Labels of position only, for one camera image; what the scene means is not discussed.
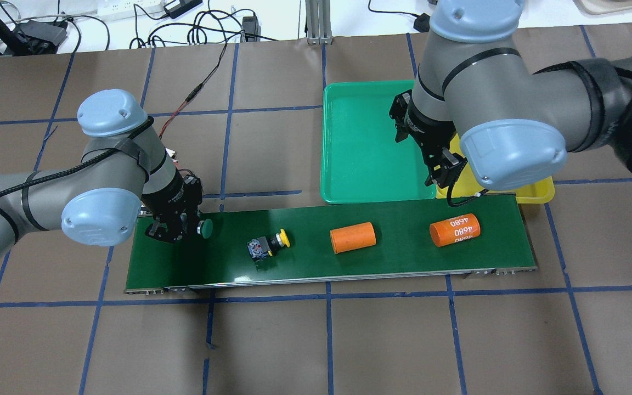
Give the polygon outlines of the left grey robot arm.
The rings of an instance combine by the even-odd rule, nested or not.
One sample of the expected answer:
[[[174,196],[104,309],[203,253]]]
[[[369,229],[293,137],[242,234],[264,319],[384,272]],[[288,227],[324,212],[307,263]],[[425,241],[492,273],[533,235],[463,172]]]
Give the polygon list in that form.
[[[145,235],[178,242],[208,237],[201,180],[182,175],[155,132],[155,120],[120,88],[81,103],[77,120],[89,137],[81,162],[68,170],[0,173],[0,259],[20,239],[62,230],[71,240],[116,246],[134,233],[141,207],[151,213]]]

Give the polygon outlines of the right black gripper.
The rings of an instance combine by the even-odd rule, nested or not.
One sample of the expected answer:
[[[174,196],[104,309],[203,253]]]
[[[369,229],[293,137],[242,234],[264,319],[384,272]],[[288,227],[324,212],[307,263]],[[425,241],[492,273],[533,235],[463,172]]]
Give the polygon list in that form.
[[[467,162],[450,150],[455,134],[453,123],[426,117],[414,105],[412,92],[402,92],[394,98],[389,117],[396,127],[395,142],[412,137],[418,145],[428,170],[424,185],[436,184],[441,188],[454,185]]]

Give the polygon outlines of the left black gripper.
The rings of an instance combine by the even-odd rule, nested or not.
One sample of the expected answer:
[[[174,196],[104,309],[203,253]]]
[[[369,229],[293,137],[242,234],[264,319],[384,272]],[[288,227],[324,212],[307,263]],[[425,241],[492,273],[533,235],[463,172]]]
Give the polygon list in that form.
[[[203,198],[201,178],[192,173],[176,172],[169,185],[142,195],[153,222],[145,236],[162,242],[174,243],[200,233],[200,204]]]

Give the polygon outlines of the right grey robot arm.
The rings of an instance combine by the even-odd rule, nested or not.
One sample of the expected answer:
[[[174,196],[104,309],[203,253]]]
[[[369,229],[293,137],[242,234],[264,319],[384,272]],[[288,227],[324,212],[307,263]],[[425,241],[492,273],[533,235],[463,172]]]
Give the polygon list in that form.
[[[522,1],[439,1],[411,90],[390,109],[449,194],[464,167],[489,191],[559,172],[569,153],[609,145],[632,173],[632,56],[530,73],[514,45]]]

